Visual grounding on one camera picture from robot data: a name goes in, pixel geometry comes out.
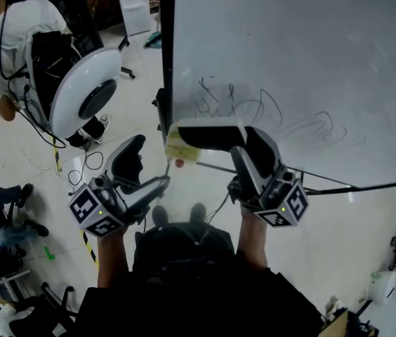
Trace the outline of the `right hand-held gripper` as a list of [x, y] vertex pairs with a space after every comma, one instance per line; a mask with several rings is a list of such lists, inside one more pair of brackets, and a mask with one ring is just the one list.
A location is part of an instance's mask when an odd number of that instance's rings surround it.
[[297, 226], [309, 207], [301, 180], [282, 165], [265, 131], [247, 126], [246, 132], [245, 147], [230, 150], [237, 172], [227, 187], [231, 200], [272, 227]]

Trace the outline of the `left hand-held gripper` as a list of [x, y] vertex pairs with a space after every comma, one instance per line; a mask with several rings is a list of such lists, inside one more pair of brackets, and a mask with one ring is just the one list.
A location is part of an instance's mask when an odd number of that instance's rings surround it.
[[103, 169], [106, 176], [83, 183], [72, 195], [69, 210], [80, 229], [103, 238], [139, 224], [150, 203], [167, 189], [169, 176], [140, 184], [143, 165], [139, 152], [144, 143], [145, 136], [141, 134], [124, 141], [107, 158]]

